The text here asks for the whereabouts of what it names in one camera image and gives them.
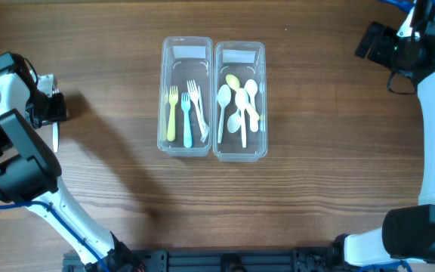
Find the yellow plastic fork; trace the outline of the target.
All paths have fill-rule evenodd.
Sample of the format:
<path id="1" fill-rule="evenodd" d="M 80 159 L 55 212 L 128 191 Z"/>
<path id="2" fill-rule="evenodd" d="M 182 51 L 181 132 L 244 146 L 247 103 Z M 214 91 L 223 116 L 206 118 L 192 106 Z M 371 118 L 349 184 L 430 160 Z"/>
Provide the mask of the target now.
<path id="1" fill-rule="evenodd" d="M 167 141 L 174 141 L 175 139 L 175 107 L 179 101 L 179 94 L 177 86 L 172 85 L 169 91 L 168 102 L 170 104 Z"/>

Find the white fork wide handle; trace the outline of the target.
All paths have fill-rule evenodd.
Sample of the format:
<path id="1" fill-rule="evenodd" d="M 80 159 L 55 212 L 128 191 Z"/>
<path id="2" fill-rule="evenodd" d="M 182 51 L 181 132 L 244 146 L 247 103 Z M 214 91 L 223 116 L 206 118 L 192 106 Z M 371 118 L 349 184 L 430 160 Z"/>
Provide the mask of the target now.
<path id="1" fill-rule="evenodd" d="M 190 127 L 190 96 L 187 92 L 181 94 L 181 109 L 184 113 L 184 146 L 191 148 L 193 145 L 192 131 Z"/>

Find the white fork slanted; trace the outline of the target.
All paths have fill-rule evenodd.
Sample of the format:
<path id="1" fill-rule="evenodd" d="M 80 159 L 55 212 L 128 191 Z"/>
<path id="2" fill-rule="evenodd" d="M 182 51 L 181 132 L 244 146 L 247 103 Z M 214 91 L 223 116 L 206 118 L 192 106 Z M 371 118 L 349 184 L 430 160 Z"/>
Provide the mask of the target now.
<path id="1" fill-rule="evenodd" d="M 189 80 L 187 82 L 187 88 L 188 88 L 188 93 L 190 95 L 190 100 L 194 103 L 195 109 L 196 109 L 196 115 L 197 115 L 197 119 L 198 119 L 198 123 L 199 123 L 199 129 L 201 131 L 201 136 L 202 136 L 202 122 L 199 118 L 200 116 L 200 110 L 199 110 L 199 105 L 198 105 L 198 89 L 197 89 L 197 84 L 195 80 Z"/>

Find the white spoon wide handle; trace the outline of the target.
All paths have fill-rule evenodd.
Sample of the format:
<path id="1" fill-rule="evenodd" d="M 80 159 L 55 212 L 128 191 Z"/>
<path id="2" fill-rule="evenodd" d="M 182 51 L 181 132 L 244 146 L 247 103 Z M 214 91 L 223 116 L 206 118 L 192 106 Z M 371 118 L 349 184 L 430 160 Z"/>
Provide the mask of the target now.
<path id="1" fill-rule="evenodd" d="M 258 115 L 258 112 L 256 111 L 255 95 L 258 92 L 258 84 L 256 83 L 256 81 L 254 79 L 249 79 L 245 83 L 245 91 L 248 94 L 249 101 L 250 101 L 252 108 L 255 110 L 255 113 L 253 114 L 253 116 L 250 117 L 250 119 L 251 119 L 250 129 L 252 132 L 257 132 L 258 128 L 259 128 L 259 126 L 258 126 L 259 115 Z"/>

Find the white fork tines down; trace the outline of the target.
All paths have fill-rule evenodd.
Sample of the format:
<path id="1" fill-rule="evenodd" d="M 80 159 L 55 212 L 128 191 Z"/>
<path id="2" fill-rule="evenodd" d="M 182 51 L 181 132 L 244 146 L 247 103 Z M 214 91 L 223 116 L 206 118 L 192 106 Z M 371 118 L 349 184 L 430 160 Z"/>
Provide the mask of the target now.
<path id="1" fill-rule="evenodd" d="M 201 136 L 201 142 L 204 143 L 208 137 L 209 134 L 209 126 L 207 125 L 206 121 L 205 121 L 205 117 L 204 117 L 204 110 L 203 110 L 203 105 L 202 105 L 202 93 L 201 93 L 201 88 L 198 86 L 198 105 L 199 105 L 199 110 L 200 110 L 200 120 L 202 122 L 202 136 Z"/>

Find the clear plastic container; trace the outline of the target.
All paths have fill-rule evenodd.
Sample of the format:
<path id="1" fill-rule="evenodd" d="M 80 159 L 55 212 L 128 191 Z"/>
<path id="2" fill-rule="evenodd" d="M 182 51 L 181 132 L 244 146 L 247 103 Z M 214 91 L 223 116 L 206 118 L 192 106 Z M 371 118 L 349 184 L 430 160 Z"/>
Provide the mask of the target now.
<path id="1" fill-rule="evenodd" d="M 201 88 L 204 117 L 209 134 L 201 142 L 201 131 L 194 103 L 190 100 L 190 127 L 193 145 L 184 146 L 184 113 L 181 94 L 188 93 L 187 82 L 195 80 Z M 208 37 L 169 36 L 162 43 L 162 62 L 159 90 L 158 148 L 169 156 L 206 156 L 211 148 L 211 95 L 213 83 L 213 44 Z M 169 91 L 177 86 L 179 101 L 175 107 L 175 139 L 167 141 L 170 104 Z"/>
<path id="2" fill-rule="evenodd" d="M 227 120 L 238 109 L 235 104 L 236 92 L 231 90 L 230 103 L 224 111 L 222 142 L 218 143 L 218 126 L 221 107 L 218 104 L 218 90 L 227 84 L 226 75 L 233 74 L 240 81 L 240 87 L 253 79 L 258 84 L 255 95 L 256 111 L 259 115 L 258 131 L 250 129 L 251 119 L 245 110 L 247 147 L 242 147 L 241 129 L 229 133 Z M 213 152 L 220 161 L 256 162 L 267 154 L 267 62 L 266 49 L 261 42 L 228 41 L 219 42 L 214 50 L 214 82 L 212 85 L 211 111 Z"/>

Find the yellow plastic spoon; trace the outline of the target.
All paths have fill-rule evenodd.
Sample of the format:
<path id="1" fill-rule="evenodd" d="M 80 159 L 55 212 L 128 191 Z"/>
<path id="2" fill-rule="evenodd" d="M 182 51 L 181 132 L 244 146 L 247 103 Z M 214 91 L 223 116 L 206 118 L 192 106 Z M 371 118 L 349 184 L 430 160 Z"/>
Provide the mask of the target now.
<path id="1" fill-rule="evenodd" d="M 250 115 L 251 119 L 253 119 L 254 121 L 258 121 L 259 115 L 258 115 L 257 111 L 250 104 L 247 91 L 244 88 L 240 87 L 239 79 L 233 74 L 227 74 L 226 75 L 226 82 L 230 86 L 230 88 L 233 89 L 235 92 L 240 91 L 241 93 L 244 94 L 245 109 L 248 111 L 248 114 Z"/>

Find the white spoon thin handle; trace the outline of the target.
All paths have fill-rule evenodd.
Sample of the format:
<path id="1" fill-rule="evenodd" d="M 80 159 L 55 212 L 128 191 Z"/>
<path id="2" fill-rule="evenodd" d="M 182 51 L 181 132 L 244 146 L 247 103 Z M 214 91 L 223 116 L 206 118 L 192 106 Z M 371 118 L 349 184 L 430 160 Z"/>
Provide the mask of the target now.
<path id="1" fill-rule="evenodd" d="M 218 126 L 218 137 L 217 142 L 220 144 L 222 142 L 223 130 L 224 130 L 224 111 L 226 106 L 230 103 L 231 90 L 229 85 L 222 85 L 217 93 L 217 102 L 221 107 L 219 126 Z"/>

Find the white spoon slanted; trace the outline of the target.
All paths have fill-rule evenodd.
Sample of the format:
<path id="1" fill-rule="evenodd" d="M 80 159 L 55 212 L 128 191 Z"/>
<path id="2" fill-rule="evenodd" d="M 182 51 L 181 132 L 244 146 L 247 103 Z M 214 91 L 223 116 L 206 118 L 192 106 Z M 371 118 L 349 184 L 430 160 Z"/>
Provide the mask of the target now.
<path id="1" fill-rule="evenodd" d="M 241 127 L 241 114 L 237 109 L 235 113 L 231 114 L 227 120 L 227 130 L 229 133 L 236 133 Z"/>

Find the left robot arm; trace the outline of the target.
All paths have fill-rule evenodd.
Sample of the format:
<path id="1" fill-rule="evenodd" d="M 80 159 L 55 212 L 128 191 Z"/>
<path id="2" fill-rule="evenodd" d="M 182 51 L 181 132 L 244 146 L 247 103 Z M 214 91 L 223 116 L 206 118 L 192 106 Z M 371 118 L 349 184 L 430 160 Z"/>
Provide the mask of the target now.
<path id="1" fill-rule="evenodd" d="M 38 75 L 20 54 L 0 55 L 0 210 L 25 207 L 43 218 L 77 251 L 86 271 L 144 270 L 71 195 L 57 157 L 36 132 L 66 119 L 65 97 L 52 75 Z"/>

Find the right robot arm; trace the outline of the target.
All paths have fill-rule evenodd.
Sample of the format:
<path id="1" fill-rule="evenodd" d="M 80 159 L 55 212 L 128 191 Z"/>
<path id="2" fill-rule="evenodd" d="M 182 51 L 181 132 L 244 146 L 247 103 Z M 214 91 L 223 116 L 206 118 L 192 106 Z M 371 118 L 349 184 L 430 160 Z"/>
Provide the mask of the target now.
<path id="1" fill-rule="evenodd" d="M 357 271 L 435 264 L 435 0 L 394 1 L 407 14 L 399 29 L 369 25 L 355 55 L 410 79 L 424 124 L 424 174 L 418 204 L 389 211 L 381 227 L 339 236 L 329 247 L 328 267 Z"/>

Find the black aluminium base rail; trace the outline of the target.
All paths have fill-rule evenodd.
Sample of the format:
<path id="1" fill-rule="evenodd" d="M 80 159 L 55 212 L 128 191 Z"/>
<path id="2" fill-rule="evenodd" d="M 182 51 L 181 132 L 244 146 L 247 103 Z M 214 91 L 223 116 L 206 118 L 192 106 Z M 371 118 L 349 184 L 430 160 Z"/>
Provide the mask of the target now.
<path id="1" fill-rule="evenodd" d="M 189 252 L 165 250 L 136 251 L 142 271 L 225 272 L 225 271 L 358 271 L 342 261 L 331 263 L 324 248 L 270 251 Z"/>

